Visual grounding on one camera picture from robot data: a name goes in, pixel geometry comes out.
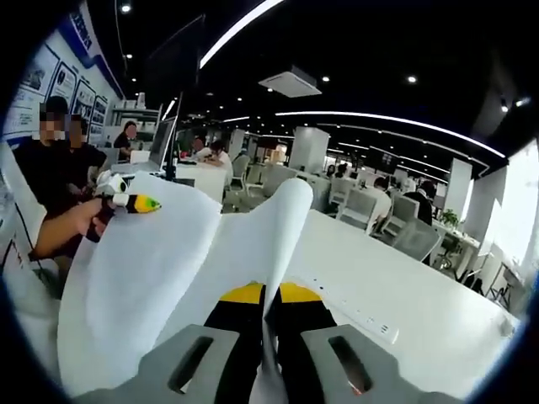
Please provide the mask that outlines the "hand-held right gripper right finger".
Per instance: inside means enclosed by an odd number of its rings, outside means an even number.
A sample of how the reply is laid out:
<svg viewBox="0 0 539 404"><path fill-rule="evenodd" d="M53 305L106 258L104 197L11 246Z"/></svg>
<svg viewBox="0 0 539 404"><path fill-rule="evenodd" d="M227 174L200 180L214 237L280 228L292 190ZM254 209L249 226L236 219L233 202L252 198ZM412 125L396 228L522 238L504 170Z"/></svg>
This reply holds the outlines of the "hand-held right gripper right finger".
<svg viewBox="0 0 539 404"><path fill-rule="evenodd" d="M396 359L354 327L337 325L315 292L282 283L273 310L289 403L398 401Z"/></svg>

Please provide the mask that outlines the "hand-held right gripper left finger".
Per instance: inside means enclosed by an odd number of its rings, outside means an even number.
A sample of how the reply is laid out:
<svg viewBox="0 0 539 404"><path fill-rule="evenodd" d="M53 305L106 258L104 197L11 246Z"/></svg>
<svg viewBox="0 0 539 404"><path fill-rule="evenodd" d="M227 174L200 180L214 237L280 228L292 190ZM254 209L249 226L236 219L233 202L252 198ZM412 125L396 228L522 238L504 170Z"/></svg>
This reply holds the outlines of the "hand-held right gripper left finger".
<svg viewBox="0 0 539 404"><path fill-rule="evenodd" d="M141 403L248 403L262 359L265 285L230 290L141 362Z"/></svg>

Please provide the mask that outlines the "person's left hand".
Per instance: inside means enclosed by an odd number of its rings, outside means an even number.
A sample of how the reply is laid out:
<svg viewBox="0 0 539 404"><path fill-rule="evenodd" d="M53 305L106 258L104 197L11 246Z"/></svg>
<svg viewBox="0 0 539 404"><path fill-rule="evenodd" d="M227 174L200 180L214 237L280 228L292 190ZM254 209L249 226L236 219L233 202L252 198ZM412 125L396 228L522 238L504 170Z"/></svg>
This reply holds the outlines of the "person's left hand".
<svg viewBox="0 0 539 404"><path fill-rule="evenodd" d="M99 242L106 226L115 214L115 205L110 199L96 198L77 208L80 234L91 242Z"/></svg>

